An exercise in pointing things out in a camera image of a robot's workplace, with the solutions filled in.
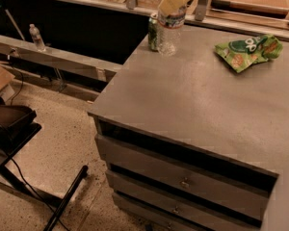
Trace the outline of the grey metal bench rail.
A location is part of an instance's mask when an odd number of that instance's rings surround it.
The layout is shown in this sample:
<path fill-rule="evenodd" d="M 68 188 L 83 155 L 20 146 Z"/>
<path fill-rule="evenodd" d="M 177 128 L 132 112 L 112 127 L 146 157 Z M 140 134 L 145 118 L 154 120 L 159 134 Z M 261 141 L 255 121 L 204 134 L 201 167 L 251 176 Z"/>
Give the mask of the grey metal bench rail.
<path fill-rule="evenodd" d="M 122 69 L 121 64 L 56 48 L 47 47 L 45 51 L 40 52 L 32 42 L 1 35 L 0 53 L 104 82 L 110 82 L 116 73 Z"/>

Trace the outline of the green snack chip bag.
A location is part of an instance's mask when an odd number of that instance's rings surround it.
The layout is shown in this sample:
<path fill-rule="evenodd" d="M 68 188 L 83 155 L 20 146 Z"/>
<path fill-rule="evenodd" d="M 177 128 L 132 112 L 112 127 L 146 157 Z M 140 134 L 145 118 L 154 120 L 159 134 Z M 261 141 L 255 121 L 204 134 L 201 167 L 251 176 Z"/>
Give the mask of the green snack chip bag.
<path fill-rule="evenodd" d="M 282 43 L 274 35 L 233 40 L 215 46 L 215 52 L 237 73 L 254 64 L 278 58 L 282 49 Z"/>

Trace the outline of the top grey drawer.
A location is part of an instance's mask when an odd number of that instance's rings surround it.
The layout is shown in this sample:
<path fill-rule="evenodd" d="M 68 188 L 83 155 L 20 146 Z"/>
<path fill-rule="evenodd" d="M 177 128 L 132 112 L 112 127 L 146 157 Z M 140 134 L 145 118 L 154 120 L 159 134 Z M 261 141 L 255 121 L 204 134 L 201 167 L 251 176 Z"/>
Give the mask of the top grey drawer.
<path fill-rule="evenodd" d="M 101 157 L 129 178 L 152 180 L 155 186 L 162 184 L 161 189 L 182 191 L 184 196 L 199 197 L 244 218 L 261 220 L 263 217 L 268 196 L 262 190 L 122 141 L 97 135 L 96 144 Z"/>

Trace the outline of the green soda can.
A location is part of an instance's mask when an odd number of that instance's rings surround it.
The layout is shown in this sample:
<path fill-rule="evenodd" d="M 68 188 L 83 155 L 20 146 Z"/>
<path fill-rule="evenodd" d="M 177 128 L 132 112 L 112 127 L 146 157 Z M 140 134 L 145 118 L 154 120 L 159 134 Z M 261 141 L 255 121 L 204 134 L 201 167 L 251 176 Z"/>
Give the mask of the green soda can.
<path fill-rule="evenodd" d="M 157 20 L 156 13 L 152 13 L 148 20 L 148 46 L 152 51 L 157 51 Z"/>

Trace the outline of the bottom grey drawer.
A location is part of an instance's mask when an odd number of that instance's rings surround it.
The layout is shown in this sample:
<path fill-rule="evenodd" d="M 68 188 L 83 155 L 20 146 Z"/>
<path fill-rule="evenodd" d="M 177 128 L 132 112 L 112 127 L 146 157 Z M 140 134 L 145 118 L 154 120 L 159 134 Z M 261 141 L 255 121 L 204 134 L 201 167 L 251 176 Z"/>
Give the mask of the bottom grey drawer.
<path fill-rule="evenodd" d="M 194 226 L 179 218 L 172 217 L 156 208 L 149 207 L 146 204 L 123 196 L 122 194 L 114 192 L 113 200 L 115 204 L 125 212 L 159 224 L 168 231 L 203 231 L 200 227 Z"/>

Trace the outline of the grey drawer cabinet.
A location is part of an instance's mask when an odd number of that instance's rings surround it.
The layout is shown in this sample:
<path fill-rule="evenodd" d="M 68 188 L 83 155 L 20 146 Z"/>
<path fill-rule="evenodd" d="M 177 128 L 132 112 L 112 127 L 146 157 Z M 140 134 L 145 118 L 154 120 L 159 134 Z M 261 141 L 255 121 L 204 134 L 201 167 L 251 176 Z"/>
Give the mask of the grey drawer cabinet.
<path fill-rule="evenodd" d="M 181 40 L 171 57 L 136 48 L 91 107 L 96 135 L 247 184 L 269 199 L 289 158 L 289 43 L 277 59 L 236 73 L 214 51 L 234 34 L 189 26 Z M 161 190 L 260 231 L 263 217 Z"/>

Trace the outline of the clear plastic water bottle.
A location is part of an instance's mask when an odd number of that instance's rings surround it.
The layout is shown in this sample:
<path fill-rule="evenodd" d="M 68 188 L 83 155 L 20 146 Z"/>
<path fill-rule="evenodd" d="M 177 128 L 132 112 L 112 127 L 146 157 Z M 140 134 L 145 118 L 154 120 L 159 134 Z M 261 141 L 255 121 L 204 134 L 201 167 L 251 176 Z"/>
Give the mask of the clear plastic water bottle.
<path fill-rule="evenodd" d="M 185 22 L 187 7 L 185 5 L 176 9 L 169 15 L 165 15 L 163 4 L 166 0 L 161 0 L 157 13 L 157 49 L 161 55 L 172 56 L 177 52 L 180 43 L 180 33 Z"/>

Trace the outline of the grey drawer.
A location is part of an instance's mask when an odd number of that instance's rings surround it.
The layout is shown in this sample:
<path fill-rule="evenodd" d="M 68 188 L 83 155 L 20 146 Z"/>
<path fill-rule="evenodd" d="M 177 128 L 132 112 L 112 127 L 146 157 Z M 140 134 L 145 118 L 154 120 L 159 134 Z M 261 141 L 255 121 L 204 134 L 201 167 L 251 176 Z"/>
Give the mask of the grey drawer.
<path fill-rule="evenodd" d="M 152 180 L 155 186 L 162 184 L 161 189 L 182 191 L 184 196 L 199 197 L 244 218 L 261 220 L 263 217 L 268 196 L 262 190 L 122 141 L 97 135 L 96 144 L 101 157 L 129 178 Z"/>
<path fill-rule="evenodd" d="M 146 204 L 123 196 L 122 194 L 114 192 L 113 200 L 115 204 L 125 212 L 159 224 L 168 231 L 203 231 L 200 227 L 194 226 L 179 218 L 172 217 L 156 208 L 149 207 Z"/>
<path fill-rule="evenodd" d="M 106 175 L 108 183 L 115 193 L 156 208 L 172 217 L 200 227 L 203 231 L 259 231 L 257 226 L 188 201 L 181 196 L 158 189 L 122 173 L 107 170 Z"/>

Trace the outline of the middle grey drawer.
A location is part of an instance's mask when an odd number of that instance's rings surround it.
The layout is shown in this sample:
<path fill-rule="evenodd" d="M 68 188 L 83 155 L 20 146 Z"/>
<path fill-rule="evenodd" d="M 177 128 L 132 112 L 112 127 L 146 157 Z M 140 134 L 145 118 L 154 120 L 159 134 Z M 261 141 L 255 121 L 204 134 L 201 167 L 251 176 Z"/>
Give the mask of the middle grey drawer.
<path fill-rule="evenodd" d="M 158 189 L 122 173 L 107 170 L 106 175 L 108 183 L 115 193 L 156 208 L 172 217 L 200 227 L 203 231 L 259 231 L 257 226 L 188 201 L 181 196 Z"/>

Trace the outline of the black box device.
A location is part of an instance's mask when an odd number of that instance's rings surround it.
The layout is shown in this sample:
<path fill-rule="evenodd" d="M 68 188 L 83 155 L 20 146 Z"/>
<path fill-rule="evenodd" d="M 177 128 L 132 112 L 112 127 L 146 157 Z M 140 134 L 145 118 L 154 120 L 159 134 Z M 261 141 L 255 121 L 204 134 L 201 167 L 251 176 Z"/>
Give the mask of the black box device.
<path fill-rule="evenodd" d="M 0 147 L 10 147 L 36 116 L 36 112 L 27 106 L 0 105 Z"/>

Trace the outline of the small distant water bottle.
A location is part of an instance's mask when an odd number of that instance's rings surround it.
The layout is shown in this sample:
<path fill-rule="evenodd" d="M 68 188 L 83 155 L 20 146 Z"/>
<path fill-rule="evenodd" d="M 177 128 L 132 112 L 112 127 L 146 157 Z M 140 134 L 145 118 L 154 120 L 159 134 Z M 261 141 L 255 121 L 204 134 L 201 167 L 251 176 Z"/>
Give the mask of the small distant water bottle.
<path fill-rule="evenodd" d="M 43 42 L 39 29 L 34 24 L 30 25 L 29 33 L 37 49 L 41 52 L 45 51 L 45 44 Z"/>

